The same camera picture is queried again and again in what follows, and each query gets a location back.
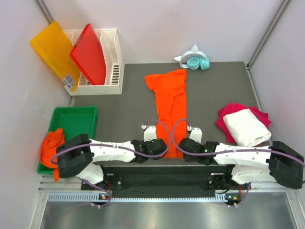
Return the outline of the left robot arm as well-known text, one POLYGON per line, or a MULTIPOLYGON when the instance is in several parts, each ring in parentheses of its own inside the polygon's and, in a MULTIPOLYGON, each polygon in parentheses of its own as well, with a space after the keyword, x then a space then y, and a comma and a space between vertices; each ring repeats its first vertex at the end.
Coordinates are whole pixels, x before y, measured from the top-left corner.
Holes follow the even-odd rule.
POLYGON ((144 163, 150 159, 159 159, 168 147, 162 139, 150 141, 132 140, 123 143, 99 142, 80 134, 56 148, 59 178, 78 177, 103 189, 108 178, 97 162, 121 161, 124 163, 144 163))

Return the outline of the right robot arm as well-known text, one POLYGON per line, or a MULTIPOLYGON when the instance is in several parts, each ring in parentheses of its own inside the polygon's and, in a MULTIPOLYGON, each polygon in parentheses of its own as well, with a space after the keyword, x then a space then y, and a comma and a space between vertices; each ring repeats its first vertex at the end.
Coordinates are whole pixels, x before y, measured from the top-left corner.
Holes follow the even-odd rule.
POLYGON ((291 189, 301 189, 304 184, 304 157, 280 141, 270 146, 242 147, 211 141, 202 145, 184 138, 177 148, 186 160, 226 166, 222 182, 229 189, 250 182, 274 182, 291 189))

